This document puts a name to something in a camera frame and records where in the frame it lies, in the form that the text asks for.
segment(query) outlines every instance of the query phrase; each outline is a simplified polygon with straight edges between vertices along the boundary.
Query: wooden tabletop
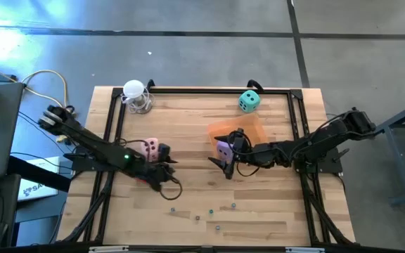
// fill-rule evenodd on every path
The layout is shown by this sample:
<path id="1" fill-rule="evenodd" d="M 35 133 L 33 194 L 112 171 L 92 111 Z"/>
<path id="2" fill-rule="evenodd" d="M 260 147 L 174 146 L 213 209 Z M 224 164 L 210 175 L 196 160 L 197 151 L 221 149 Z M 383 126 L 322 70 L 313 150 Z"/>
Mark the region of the wooden tabletop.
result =
<path id="1" fill-rule="evenodd" d="M 86 128 L 99 136 L 104 133 L 112 89 L 97 86 L 91 99 Z M 303 95 L 309 128 L 314 131 L 326 121 L 321 90 L 303 89 Z M 287 98 L 260 96 L 261 104 L 254 113 L 261 119 L 269 141 L 292 140 Z M 167 201 L 148 186 L 116 173 L 104 244 L 309 245 L 300 179 L 293 168 L 260 169 L 251 177 L 235 172 L 232 180 L 226 180 L 222 171 L 207 160 L 213 156 L 207 125 L 244 115 L 237 103 L 236 94 L 156 94 L 154 108 L 147 115 L 126 112 L 122 138 L 156 137 L 171 146 L 172 159 L 179 162 L 174 165 L 175 176 L 184 192 L 178 200 Z M 120 102 L 115 109 L 112 140 L 119 107 Z M 240 168 L 245 174 L 251 171 L 246 166 Z M 71 183 L 58 239 L 69 235 L 89 208 L 94 177 L 95 173 L 86 172 Z M 354 241 L 340 180 L 321 174 L 320 183 L 327 213 Z M 166 183 L 165 189 L 168 195 L 178 190 L 173 183 Z M 100 211 L 96 213 L 92 236 L 99 216 Z M 314 217 L 321 239 L 315 211 Z"/>

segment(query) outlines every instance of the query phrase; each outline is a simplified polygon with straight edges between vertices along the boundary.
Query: concrete floor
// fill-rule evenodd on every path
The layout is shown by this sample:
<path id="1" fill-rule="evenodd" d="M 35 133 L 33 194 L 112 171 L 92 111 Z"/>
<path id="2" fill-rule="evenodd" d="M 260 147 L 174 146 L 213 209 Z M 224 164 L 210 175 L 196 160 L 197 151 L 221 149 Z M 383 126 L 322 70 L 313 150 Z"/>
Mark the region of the concrete floor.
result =
<path id="1" fill-rule="evenodd" d="M 405 34 L 405 0 L 293 3 L 300 32 Z M 285 0 L 0 0 L 0 25 L 292 32 Z M 328 113 L 357 106 L 379 124 L 405 108 L 405 40 L 302 39 L 302 50 L 310 87 L 321 88 Z M 56 36 L 0 31 L 0 70 L 24 77 L 41 69 L 59 71 L 67 79 L 70 103 L 81 122 L 85 122 L 94 86 L 123 85 L 130 79 L 154 79 L 160 86 L 245 86 L 249 79 L 256 79 L 263 86 L 302 87 L 292 38 Z M 31 86 L 63 99 L 61 82 L 52 74 L 35 77 Z M 26 93 L 20 110 L 38 118 L 49 104 Z M 18 122 L 14 151 L 60 155 L 54 144 L 29 127 Z M 348 141 L 341 148 L 351 148 L 342 163 L 357 242 L 405 249 L 405 205 L 388 205 L 388 198 L 400 195 L 401 187 L 387 141 L 379 136 L 374 141 Z"/>

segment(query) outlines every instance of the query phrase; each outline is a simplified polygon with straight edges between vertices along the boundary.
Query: green dice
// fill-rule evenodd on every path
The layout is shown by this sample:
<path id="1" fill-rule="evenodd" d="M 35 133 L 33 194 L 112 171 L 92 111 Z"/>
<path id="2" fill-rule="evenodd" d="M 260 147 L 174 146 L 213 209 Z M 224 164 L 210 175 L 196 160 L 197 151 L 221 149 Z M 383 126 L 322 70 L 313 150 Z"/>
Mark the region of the green dice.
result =
<path id="1" fill-rule="evenodd" d="M 256 110 L 260 104 L 260 97 L 254 91 L 245 91 L 238 99 L 238 105 L 242 108 L 243 112 L 252 112 Z"/>

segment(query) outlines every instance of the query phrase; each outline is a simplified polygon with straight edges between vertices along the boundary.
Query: purple dice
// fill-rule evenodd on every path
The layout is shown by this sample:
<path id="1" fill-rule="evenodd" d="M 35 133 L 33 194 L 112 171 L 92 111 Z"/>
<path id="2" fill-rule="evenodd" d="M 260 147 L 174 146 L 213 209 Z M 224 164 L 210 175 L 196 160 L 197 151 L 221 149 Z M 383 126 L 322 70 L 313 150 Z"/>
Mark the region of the purple dice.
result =
<path id="1" fill-rule="evenodd" d="M 220 160 L 231 162 L 232 150 L 229 148 L 228 143 L 223 141 L 217 142 L 217 153 Z"/>

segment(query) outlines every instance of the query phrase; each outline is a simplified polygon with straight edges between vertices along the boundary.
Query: foam dice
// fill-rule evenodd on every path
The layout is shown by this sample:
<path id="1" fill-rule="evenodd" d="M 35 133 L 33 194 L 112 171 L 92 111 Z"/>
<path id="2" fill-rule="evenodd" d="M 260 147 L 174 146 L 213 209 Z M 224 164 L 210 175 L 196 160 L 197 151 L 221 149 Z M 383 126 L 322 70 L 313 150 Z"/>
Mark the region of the foam dice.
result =
<path id="1" fill-rule="evenodd" d="M 147 143 L 141 143 L 140 153 L 148 157 L 149 152 L 149 161 L 156 162 L 159 158 L 159 140 L 157 138 L 147 138 L 144 141 Z"/>
<path id="2" fill-rule="evenodd" d="M 217 152 L 218 152 L 218 157 L 220 160 L 223 160 L 225 162 L 232 161 L 232 150 L 229 148 L 228 143 L 225 143 L 223 141 L 218 141 L 217 142 Z"/>
<path id="3" fill-rule="evenodd" d="M 238 105 L 242 108 L 243 112 L 252 112 L 256 110 L 260 104 L 260 97 L 254 91 L 245 91 L 238 99 Z"/>

